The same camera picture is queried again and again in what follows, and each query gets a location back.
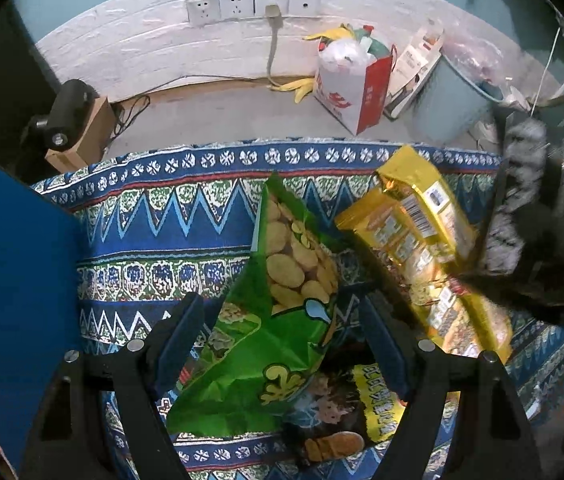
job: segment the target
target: banana peel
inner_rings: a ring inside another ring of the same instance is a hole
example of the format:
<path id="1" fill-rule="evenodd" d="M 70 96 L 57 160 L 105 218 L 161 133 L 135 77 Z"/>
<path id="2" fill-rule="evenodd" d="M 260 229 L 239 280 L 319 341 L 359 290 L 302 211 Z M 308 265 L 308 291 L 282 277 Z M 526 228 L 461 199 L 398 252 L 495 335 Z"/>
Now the banana peel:
<path id="1" fill-rule="evenodd" d="M 275 90 L 276 92 L 291 92 L 295 90 L 295 104 L 299 103 L 304 99 L 305 95 L 310 94 L 313 91 L 314 77 L 305 77 L 302 79 L 297 79 L 280 86 L 269 85 L 269 89 Z"/>
<path id="2" fill-rule="evenodd" d="M 319 40 L 321 38 L 327 38 L 328 40 L 335 41 L 341 40 L 342 38 L 355 38 L 355 34 L 350 25 L 340 25 L 337 28 L 329 28 L 324 32 L 319 32 L 318 34 L 311 34 L 305 36 L 306 41 Z M 296 81 L 291 81 L 283 85 L 269 85 L 270 90 L 275 90 L 276 92 L 291 92 L 295 91 L 295 104 L 299 103 L 304 97 L 313 91 L 314 77 L 305 77 L 298 79 Z"/>
<path id="3" fill-rule="evenodd" d="M 304 37 L 306 41 L 318 40 L 319 38 L 328 38 L 331 41 L 341 40 L 342 38 L 354 39 L 355 34 L 353 33 L 353 30 L 351 30 L 347 25 L 342 24 L 337 28 L 329 28 L 329 30 L 325 30 L 324 32 L 319 32 L 318 34 L 311 34 Z"/>

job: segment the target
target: white brick wall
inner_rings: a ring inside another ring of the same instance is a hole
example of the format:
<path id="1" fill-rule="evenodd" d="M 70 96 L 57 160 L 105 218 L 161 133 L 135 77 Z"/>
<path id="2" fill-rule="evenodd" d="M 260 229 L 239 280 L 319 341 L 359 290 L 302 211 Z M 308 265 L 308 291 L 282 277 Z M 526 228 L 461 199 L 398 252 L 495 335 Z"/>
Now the white brick wall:
<path id="1" fill-rule="evenodd" d="M 443 0 L 321 0 L 321 18 L 284 19 L 274 75 L 309 74 L 316 45 L 306 34 L 351 23 L 376 27 L 376 36 L 401 52 L 427 17 L 496 44 L 518 88 L 536 91 L 543 67 L 510 38 Z M 185 0 L 109 0 L 83 12 L 37 43 L 58 79 L 79 78 L 118 101 L 164 86 L 179 86 L 192 75 L 262 77 L 270 47 L 267 20 L 251 18 L 191 27 Z M 557 87 L 548 74 L 545 89 Z"/>

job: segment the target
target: blue cardboard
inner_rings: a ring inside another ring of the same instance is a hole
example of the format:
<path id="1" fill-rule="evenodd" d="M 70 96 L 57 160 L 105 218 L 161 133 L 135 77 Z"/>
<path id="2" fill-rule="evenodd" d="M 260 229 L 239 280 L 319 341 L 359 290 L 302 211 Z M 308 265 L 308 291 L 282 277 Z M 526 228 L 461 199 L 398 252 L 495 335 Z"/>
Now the blue cardboard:
<path id="1" fill-rule="evenodd" d="M 44 389 L 80 348 L 80 227 L 0 169 L 0 444 L 17 470 Z"/>

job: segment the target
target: plastic wrap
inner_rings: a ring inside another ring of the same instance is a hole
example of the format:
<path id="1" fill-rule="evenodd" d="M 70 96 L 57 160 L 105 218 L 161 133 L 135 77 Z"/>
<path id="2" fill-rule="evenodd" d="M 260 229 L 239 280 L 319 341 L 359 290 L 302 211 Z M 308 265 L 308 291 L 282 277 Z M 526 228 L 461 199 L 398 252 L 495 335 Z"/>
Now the plastic wrap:
<path id="1" fill-rule="evenodd" d="M 357 41 L 350 38 L 342 38 L 329 43 L 319 54 L 322 62 L 328 70 L 348 71 L 350 73 L 363 74 L 366 67 L 373 64 L 375 56 L 369 54 Z"/>
<path id="2" fill-rule="evenodd" d="M 506 84 L 504 56 L 490 41 L 463 32 L 449 32 L 442 52 L 461 75 L 476 85 Z"/>

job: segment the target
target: black fuzzy object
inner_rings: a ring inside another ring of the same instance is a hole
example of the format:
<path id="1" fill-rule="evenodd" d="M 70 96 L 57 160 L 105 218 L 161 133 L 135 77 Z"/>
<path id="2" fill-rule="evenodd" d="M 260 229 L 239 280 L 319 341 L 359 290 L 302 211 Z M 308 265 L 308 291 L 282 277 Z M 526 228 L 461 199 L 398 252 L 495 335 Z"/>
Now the black fuzzy object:
<path id="1" fill-rule="evenodd" d="M 564 139 L 509 114 L 504 160 L 468 266 L 459 275 L 495 303 L 564 323 Z"/>

